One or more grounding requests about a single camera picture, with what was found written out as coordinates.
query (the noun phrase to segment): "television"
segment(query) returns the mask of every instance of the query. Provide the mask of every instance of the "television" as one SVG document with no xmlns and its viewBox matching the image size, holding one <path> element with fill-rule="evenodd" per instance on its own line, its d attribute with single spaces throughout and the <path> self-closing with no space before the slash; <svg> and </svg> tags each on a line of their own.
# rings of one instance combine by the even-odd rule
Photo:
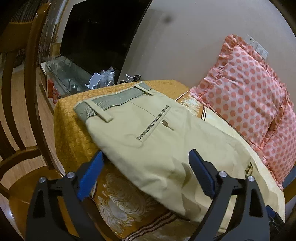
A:
<svg viewBox="0 0 296 241">
<path fill-rule="evenodd" d="M 152 0 L 86 0 L 73 6 L 61 55 L 90 74 L 113 67 L 118 80 L 127 52 Z"/>
</svg>

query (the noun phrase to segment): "pink polka dot pillow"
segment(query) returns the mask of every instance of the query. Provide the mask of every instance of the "pink polka dot pillow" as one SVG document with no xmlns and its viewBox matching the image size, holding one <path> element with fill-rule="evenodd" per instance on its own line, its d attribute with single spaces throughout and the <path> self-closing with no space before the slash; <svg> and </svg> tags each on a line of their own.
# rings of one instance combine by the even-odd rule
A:
<svg viewBox="0 0 296 241">
<path fill-rule="evenodd" d="M 241 37 L 227 36 L 216 65 L 190 94 L 235 128 L 272 172 L 263 154 L 270 144 L 263 144 L 281 114 L 286 87 L 253 47 Z M 278 172 L 280 176 L 279 186 L 285 174 Z"/>
<path fill-rule="evenodd" d="M 260 149 L 263 162 L 281 184 L 296 160 L 296 115 L 288 93 Z"/>
</svg>

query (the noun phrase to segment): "chair seat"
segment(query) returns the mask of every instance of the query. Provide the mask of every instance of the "chair seat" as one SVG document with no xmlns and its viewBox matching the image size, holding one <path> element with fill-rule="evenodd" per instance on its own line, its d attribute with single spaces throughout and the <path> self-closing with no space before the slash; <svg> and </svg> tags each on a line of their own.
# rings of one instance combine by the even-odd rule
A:
<svg viewBox="0 0 296 241">
<path fill-rule="evenodd" d="M 43 176 L 49 180 L 63 177 L 57 170 L 49 170 L 46 166 L 40 167 L 21 177 L 9 188 L 10 211 L 24 238 L 30 201 L 39 178 Z"/>
</svg>

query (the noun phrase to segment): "wooden floor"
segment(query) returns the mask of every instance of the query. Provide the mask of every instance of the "wooden floor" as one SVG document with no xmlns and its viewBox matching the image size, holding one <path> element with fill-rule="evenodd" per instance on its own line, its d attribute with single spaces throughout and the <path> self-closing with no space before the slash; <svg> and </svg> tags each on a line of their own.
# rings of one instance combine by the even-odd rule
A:
<svg viewBox="0 0 296 241">
<path fill-rule="evenodd" d="M 62 173 L 65 173 L 61 163 L 59 162 L 55 144 L 54 144 L 54 126 L 53 126 L 53 115 L 45 101 L 45 98 L 40 90 L 39 81 L 40 81 L 40 74 L 39 69 L 36 71 L 36 88 L 37 88 L 37 97 L 38 97 L 38 107 L 40 113 L 40 119 L 42 123 L 42 127 L 44 130 L 44 134 L 46 137 L 46 141 L 49 145 L 50 151 L 55 159 L 55 162 Z M 20 136 L 25 144 L 25 146 L 33 146 L 36 145 L 31 127 L 29 122 L 29 117 L 27 114 L 27 108 L 25 103 L 25 92 L 24 92 L 24 72 L 23 70 L 20 72 L 16 72 L 12 75 L 12 106 L 13 106 L 13 114 L 15 118 L 15 122 L 17 128 L 19 130 Z M 1 97 L 1 79 L 0 79 L 0 97 Z M 17 145 L 12 139 L 12 136 L 9 132 L 7 123 L 5 121 L 2 101 L 0 104 L 0 120 L 3 125 L 3 128 L 9 137 L 9 140 L 15 150 L 18 149 Z M 3 184 L 6 188 L 9 188 L 16 180 L 18 180 L 23 175 L 31 172 L 34 169 L 39 167 L 45 166 L 45 162 L 42 156 L 23 161 L 22 163 L 16 165 L 12 169 L 10 169 L 1 180 L 1 184 Z M 8 200 L 0 194 L 0 207 L 4 211 L 6 217 L 9 219 L 10 223 L 16 228 L 14 220 L 11 216 L 10 209 L 8 206 Z"/>
</svg>

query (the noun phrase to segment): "white wall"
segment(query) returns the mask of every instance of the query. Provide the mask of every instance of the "white wall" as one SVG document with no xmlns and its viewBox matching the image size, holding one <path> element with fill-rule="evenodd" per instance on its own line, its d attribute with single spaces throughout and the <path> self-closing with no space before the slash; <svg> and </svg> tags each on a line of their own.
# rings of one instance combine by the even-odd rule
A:
<svg viewBox="0 0 296 241">
<path fill-rule="evenodd" d="M 176 79 L 191 87 L 206 75 L 229 34 L 247 34 L 268 52 L 268 63 L 296 103 L 296 37 L 268 0 L 153 0 L 132 42 L 124 74 Z"/>
<path fill-rule="evenodd" d="M 67 5 L 65 7 L 64 13 L 62 15 L 61 21 L 59 23 L 59 29 L 57 31 L 57 43 L 61 43 L 63 39 L 63 34 L 65 31 L 65 27 L 68 21 L 68 18 L 70 16 L 72 7 L 80 2 L 83 2 L 85 0 L 68 0 Z"/>
</svg>

